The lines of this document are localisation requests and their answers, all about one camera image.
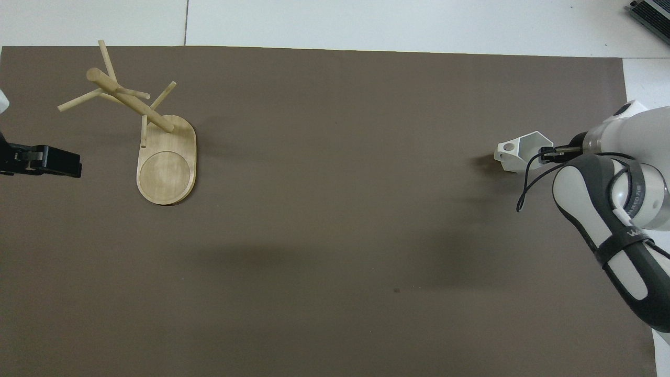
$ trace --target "white floor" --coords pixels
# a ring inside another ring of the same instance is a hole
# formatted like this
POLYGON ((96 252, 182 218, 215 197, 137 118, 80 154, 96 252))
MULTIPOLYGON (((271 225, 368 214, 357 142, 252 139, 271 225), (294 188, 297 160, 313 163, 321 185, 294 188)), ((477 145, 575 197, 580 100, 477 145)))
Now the white floor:
MULTIPOLYGON (((624 58, 626 94, 670 105, 670 46, 627 0, 2 0, 2 46, 256 46, 624 58)), ((670 235, 654 233, 670 249, 670 235)), ((670 347, 655 337, 659 376, 670 347)))

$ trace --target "wooden mug holder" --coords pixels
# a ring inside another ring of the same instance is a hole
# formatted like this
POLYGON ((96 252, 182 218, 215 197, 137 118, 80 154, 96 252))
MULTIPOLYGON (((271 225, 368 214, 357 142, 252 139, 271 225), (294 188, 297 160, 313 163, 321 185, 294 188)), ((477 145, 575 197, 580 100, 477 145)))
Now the wooden mug holder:
POLYGON ((150 99, 148 93, 126 89, 118 83, 105 42, 100 40, 98 44, 109 75, 97 68, 89 69, 86 78, 97 84, 98 89, 58 106, 58 110, 65 111, 89 99, 102 97, 140 114, 137 188, 152 203, 178 203, 188 196, 196 182, 196 133, 184 118, 160 115, 155 110, 177 84, 171 82, 151 105, 147 105, 140 98, 150 99))

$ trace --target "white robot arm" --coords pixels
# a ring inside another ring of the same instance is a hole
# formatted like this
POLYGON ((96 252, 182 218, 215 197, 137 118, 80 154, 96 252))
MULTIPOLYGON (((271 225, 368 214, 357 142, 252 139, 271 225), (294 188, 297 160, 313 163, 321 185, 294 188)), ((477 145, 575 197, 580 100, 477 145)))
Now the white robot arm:
POLYGON ((670 344, 670 255, 643 231, 670 230, 670 107, 631 101, 570 145, 540 154, 566 161, 553 182, 556 205, 626 304, 670 344))

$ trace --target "black clamp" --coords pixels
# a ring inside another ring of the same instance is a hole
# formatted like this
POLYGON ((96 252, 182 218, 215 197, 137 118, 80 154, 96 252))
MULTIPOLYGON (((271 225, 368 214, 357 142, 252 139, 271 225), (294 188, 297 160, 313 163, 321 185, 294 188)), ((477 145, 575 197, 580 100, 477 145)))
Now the black clamp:
POLYGON ((605 240, 600 247, 594 252, 600 267, 605 267, 605 264, 612 259, 617 253, 623 250, 626 246, 630 246, 640 241, 651 240, 643 230, 636 226, 623 227, 614 232, 608 239, 605 240))
POLYGON ((45 145, 8 143, 0 132, 0 174, 54 174, 79 178, 82 164, 78 154, 45 145))

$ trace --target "wooden base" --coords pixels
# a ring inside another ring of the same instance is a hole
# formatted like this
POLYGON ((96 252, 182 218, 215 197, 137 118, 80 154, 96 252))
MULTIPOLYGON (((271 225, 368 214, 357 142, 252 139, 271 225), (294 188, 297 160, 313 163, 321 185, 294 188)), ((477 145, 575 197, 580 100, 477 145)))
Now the wooden base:
POLYGON ((137 158, 137 188, 148 201, 171 205, 186 198, 196 182, 196 132, 182 117, 163 117, 174 130, 147 125, 146 148, 137 158))

